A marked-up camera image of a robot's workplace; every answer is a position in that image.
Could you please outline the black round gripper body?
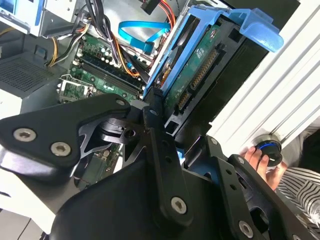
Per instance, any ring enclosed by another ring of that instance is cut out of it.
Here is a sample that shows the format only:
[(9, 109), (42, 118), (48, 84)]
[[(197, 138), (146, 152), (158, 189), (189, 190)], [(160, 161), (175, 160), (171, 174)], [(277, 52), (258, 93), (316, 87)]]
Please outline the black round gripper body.
[(184, 170), (194, 218), (190, 226), (160, 229), (147, 189), (147, 165), (134, 163), (69, 199), (55, 217), (52, 240), (238, 240), (212, 181)]

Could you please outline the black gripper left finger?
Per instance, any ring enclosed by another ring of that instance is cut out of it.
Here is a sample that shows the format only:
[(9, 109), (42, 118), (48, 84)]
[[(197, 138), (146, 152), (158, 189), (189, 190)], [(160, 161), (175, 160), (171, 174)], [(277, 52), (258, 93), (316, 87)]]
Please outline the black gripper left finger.
[(7, 117), (0, 122), (0, 166), (38, 181), (67, 181), (80, 160), (124, 145), (123, 166), (145, 159), (152, 212), (159, 225), (187, 227), (190, 196), (173, 137), (163, 123), (163, 93), (151, 89), (143, 108), (107, 93)]

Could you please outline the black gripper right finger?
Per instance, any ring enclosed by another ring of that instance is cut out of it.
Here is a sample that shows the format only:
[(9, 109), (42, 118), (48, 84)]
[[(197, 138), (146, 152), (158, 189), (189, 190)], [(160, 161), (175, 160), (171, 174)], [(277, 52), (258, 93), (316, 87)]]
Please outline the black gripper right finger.
[(206, 137), (206, 173), (217, 187), (219, 232), (225, 240), (263, 240), (257, 228), (260, 219), (252, 212), (261, 210), (267, 219), (271, 240), (302, 240), (304, 227), (289, 208), (269, 188), (255, 170), (239, 155), (224, 158), (221, 147)]

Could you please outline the person's hand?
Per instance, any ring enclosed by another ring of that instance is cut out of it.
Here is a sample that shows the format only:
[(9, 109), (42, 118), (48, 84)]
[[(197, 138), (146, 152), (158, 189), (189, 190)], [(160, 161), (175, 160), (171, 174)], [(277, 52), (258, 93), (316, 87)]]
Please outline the person's hand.
[(267, 185), (275, 191), (288, 166), (282, 161), (274, 169), (267, 171), (269, 157), (254, 146), (242, 153), (241, 156), (254, 168)]

